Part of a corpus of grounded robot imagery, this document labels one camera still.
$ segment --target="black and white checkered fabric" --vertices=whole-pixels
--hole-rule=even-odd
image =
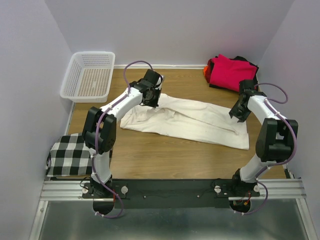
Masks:
[[[83,176],[92,173],[89,148],[81,133],[62,136],[50,150],[48,177]]]

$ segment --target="white baseboard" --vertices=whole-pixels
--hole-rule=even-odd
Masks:
[[[114,65],[115,69],[124,69],[126,64],[117,64]],[[189,65],[174,65],[174,64],[152,64],[154,69],[204,69],[207,65],[201,64],[189,64]],[[134,64],[130,66],[131,69],[148,69],[149,66],[147,64]]]

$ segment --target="wooden surface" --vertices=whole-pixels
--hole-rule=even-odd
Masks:
[[[210,88],[201,69],[157,69],[165,76],[162,92],[182,99],[197,100],[231,108],[238,94],[224,89]],[[129,69],[129,82],[137,81],[145,69]],[[123,70],[113,72],[108,102],[126,88]],[[105,103],[77,103],[69,134],[83,130],[87,112],[92,106]],[[247,119],[250,149],[190,141],[180,138],[121,129],[118,125],[111,172],[114,178],[153,179],[209,179],[231,178],[255,154],[255,144],[261,125],[253,114]],[[285,178],[282,166],[272,168],[265,178]]]

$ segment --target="plastic basket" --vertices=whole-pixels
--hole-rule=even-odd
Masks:
[[[60,96],[75,103],[107,101],[115,54],[109,51],[81,51],[72,55]]]

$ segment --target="white towel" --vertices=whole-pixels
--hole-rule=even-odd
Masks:
[[[249,149],[245,122],[230,118],[230,108],[201,101],[180,99],[162,93],[159,107],[135,106],[120,127],[140,132]]]

